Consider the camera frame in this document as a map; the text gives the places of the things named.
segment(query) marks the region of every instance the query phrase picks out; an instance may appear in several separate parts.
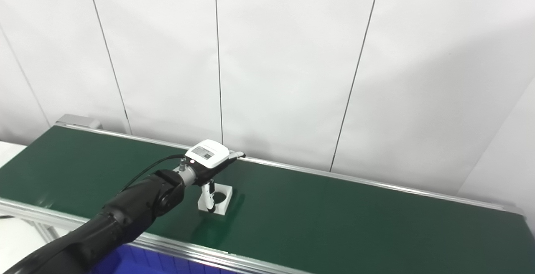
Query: device display screen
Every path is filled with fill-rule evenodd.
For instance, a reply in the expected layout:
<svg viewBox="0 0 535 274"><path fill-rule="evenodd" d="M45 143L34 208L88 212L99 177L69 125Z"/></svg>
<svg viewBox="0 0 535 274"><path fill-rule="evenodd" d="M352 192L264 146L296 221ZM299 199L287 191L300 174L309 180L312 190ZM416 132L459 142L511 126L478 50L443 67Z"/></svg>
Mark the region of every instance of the device display screen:
<svg viewBox="0 0 535 274"><path fill-rule="evenodd" d="M210 157L212 157L214 155L213 152L209 151L208 149L206 148L203 148L201 146L199 147L196 147L195 149L193 149L191 152L201 156L202 158L208 160Z"/></svg>

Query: metal frame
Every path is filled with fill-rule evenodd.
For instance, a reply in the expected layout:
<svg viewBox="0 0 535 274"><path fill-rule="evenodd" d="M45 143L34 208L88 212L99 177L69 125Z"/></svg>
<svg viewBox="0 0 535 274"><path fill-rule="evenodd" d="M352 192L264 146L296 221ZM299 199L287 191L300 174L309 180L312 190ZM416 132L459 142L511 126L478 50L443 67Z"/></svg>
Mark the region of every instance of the metal frame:
<svg viewBox="0 0 535 274"><path fill-rule="evenodd" d="M52 211L5 198L0 198L0 210L26 221L42 223L45 227L53 225L71 231L89 220L84 217ZM134 240L132 245L243 274L310 274L309 272L249 259L248 257L224 251L162 238L150 233L141 234Z"/></svg>
<svg viewBox="0 0 535 274"><path fill-rule="evenodd" d="M80 131L86 131L91 133L109 135L112 137L122 137L126 139L132 139L137 141L154 143L157 145L180 148L180 149L189 149L189 146L178 145L176 143L159 141L154 139L148 139L145 137L137 137L134 135L127 135L123 133L105 131L102 129L96 129L86 125L80 125L76 123L67 123L67 122L57 122L56 126L65 127L68 129L76 129ZM351 181L355 183L363 183L367 185L377 186L386 188L389 190L396 190L399 192L405 192L414 195L426 196L430 198L438 198L441 200L449 200L452 202L469 204L473 206L478 206L482 208L495 209L497 211L506 211L509 213L518 213L524 215L519 208L491 204L486 202L480 202L477 200L470 200L466 198L458 198L455 196L449 196L439 193L427 192L425 190L417 190L415 188L403 187L398 185L392 185L389 183L381 183L377 181L361 179L357 177L350 177L346 175L340 175L336 173L329 173L325 171L307 169L305 167L294 166L289 164L277 163L268 160L261 160L257 158L243 158L247 162L263 164L267 166L279 167L282 169L300 171L303 173L310 173L313 175L322 175L325 177L330 177L334 179L341 179L346 181ZM15 202L12 200L7 200L0 198L0 211L6 212L7 214L14 215L21 219L27 221L36 221L43 223L44 230L50 231L47 227L48 225L57 226L59 228L64 228L67 230L74 230L80 225L84 224L88 219L78 216L69 215L67 213L61 213L59 211L52 211L50 209L36 207L29 204L24 204L20 202ZM207 264L209 266L216 266L221 269L226 269L234 272L239 272L243 274L310 274L309 272L296 270L288 268L285 266L279 266L276 264L258 261L256 259L249 259L248 257L233 255L228 252L218 251L214 249L209 249L207 247L202 247L198 245L188 244L185 242L170 240L168 238L162 238L155 234L143 233L139 238L133 242L134 246L141 247L143 249L149 249L152 251L157 251L159 253L174 255L184 259L189 259L191 261Z"/></svg>

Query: panel seam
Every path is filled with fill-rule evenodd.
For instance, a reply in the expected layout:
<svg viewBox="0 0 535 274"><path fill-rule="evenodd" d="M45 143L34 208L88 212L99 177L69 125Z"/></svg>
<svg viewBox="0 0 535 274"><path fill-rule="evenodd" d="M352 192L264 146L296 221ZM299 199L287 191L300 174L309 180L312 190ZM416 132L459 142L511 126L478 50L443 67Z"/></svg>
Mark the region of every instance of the panel seam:
<svg viewBox="0 0 535 274"><path fill-rule="evenodd" d="M104 29L102 28L102 22L101 22L100 15L99 15L99 9L97 8L97 4L96 4L95 0L92 0L92 2L93 2L93 6L95 7L95 13L97 15L97 20L99 21L99 27L101 29L102 39L104 40L104 45L106 47L107 57L108 57L108 59L110 61L111 71L113 72L113 78L115 79L115 85L117 86L117 91L119 92L119 97L121 99L122 109L125 112L126 123L128 123L128 130L130 131L130 134L132 134L132 126L130 125L130 120L128 119L128 113L126 112L125 101L122 98L122 92L121 92L121 88L119 87L119 81L117 80L117 74L115 74L115 67L113 66L113 61L111 59L110 49L107 46L107 40L106 40L106 36L104 34Z"/></svg>
<svg viewBox="0 0 535 274"><path fill-rule="evenodd" d="M17 57L17 54L15 53L15 49L13 49L13 46L11 45L11 41L9 41L9 38L6 35L6 33L4 31L4 28L2 27L1 24L0 24L0 30L2 31L2 35L4 35L4 38L5 38L6 43L8 44L9 50L11 50L11 53L13 54L13 57L15 58L15 61L17 62L17 66L19 67L19 70L20 70L21 74L23 74L24 80L26 81L26 84L28 85L28 88L32 92L32 95L33 95L33 97L34 97L34 99L35 99L35 101L36 101L36 103L37 103L37 105L39 107L39 110L41 111L41 114L44 117L44 120L46 121L46 124L48 125L48 128L50 128L51 124L48 121L48 118L46 117L46 113L44 112L43 106L41 105L39 99L37 98L37 95L35 94L35 91L34 91L32 85L30 84L30 81L28 80L28 76L26 76L26 72L24 71L24 68L21 65L20 61L19 61L19 57Z"/></svg>
<svg viewBox="0 0 535 274"><path fill-rule="evenodd" d="M223 103L222 103L222 90L221 90L221 62L219 54L219 17L217 12L217 0L216 3L216 38L217 38L217 73L219 78L219 115L221 123L221 144L224 144L223 140Z"/></svg>
<svg viewBox="0 0 535 274"><path fill-rule="evenodd" d="M338 150L338 144L340 143L340 136L342 135L342 128L344 127L344 121L346 120L347 109L349 107L349 101L351 100L351 94L353 93L353 86L355 85L355 78L357 76L357 71L359 70L359 65L361 64L362 51L364 50L364 44L366 42L366 36L369 29L369 23L371 21L371 16L373 14L373 8L375 7L376 0L373 0L371 4L371 10L369 10L369 17L366 25L366 30L364 31L364 37L362 38L361 51L359 53L359 58L357 59L357 66L355 68L355 74L353 75L353 81L351 82L351 87L349 88L349 95L347 97L346 108L344 110L344 116L342 117L342 124L340 125L340 131L338 132L338 139L336 140L336 146L334 147L333 159L331 161L331 167L329 172L333 169L334 159L336 157L336 151Z"/></svg>

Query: black cable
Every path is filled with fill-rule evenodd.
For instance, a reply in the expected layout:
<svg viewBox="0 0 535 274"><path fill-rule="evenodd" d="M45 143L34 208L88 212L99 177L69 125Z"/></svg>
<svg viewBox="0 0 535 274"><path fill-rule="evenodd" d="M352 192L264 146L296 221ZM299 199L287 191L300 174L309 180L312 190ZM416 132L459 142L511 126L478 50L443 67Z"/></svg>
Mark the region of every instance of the black cable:
<svg viewBox="0 0 535 274"><path fill-rule="evenodd" d="M158 164L166 161L166 160L169 160L169 159L177 159L177 158L184 158L184 154L177 154L177 155L171 155L171 156L167 156L165 158L162 158L160 160L158 160L157 162L147 166L146 169L144 169L143 171L141 171L141 173L137 174L135 177L132 178L132 180L128 181L128 183L126 183L126 185L124 185L121 190L119 191L122 192L123 190L126 190L130 185L132 185L132 183L134 183L136 180L138 180L139 177L141 177L141 175L145 174L147 171L149 171L150 169L152 169L153 167L157 166Z"/></svg>

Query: white device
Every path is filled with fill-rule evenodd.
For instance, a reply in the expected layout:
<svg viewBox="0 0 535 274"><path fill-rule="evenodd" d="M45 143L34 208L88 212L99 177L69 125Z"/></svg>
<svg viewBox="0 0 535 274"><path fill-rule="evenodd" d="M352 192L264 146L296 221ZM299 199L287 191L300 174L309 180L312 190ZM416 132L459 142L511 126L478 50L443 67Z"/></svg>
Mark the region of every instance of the white device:
<svg viewBox="0 0 535 274"><path fill-rule="evenodd" d="M213 169L223 161L229 159L230 154L231 152L226 146L223 146L219 142L206 139L189 149L185 156L195 162L199 162L208 169Z"/></svg>
<svg viewBox="0 0 535 274"><path fill-rule="evenodd" d="M221 165L226 160L235 160L245 156L243 152L231 151L221 143L210 139L206 139L197 143L184 155L189 158L189 161L187 162L186 159L182 160L182 163L179 167L179 171L181 173L185 173L184 175L186 175L187 170L190 170L192 167L195 167L196 170L199 170L199 173L202 175L202 173L206 170L210 171L215 169L218 165ZM226 196L225 200L216 204L216 202L214 202L215 192L224 194ZM231 186L217 184L213 179L210 179L201 185L201 197L199 198L197 205L200 211L208 211L209 213L225 215L231 200L231 196Z"/></svg>

